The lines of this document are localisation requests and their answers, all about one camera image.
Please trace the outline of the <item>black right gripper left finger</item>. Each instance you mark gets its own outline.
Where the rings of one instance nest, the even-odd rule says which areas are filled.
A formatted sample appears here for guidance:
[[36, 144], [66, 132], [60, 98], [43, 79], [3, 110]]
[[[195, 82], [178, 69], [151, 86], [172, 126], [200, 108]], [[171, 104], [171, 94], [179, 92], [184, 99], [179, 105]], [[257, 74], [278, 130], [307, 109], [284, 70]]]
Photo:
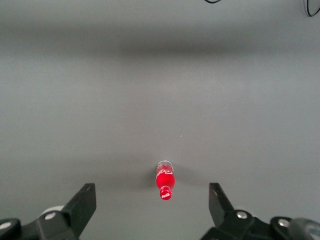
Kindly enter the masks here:
[[86, 183], [63, 206], [46, 209], [23, 225], [18, 218], [0, 220], [2, 240], [78, 240], [97, 207], [96, 186]]

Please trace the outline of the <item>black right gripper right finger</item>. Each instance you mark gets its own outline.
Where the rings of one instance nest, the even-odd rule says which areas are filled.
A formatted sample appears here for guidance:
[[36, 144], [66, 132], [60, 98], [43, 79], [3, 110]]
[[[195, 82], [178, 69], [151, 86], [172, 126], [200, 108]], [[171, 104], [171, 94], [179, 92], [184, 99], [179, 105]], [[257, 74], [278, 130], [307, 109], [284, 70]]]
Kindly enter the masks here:
[[219, 183], [210, 183], [208, 207], [214, 227], [203, 240], [311, 240], [313, 221], [275, 216], [270, 223], [248, 211], [234, 209]]

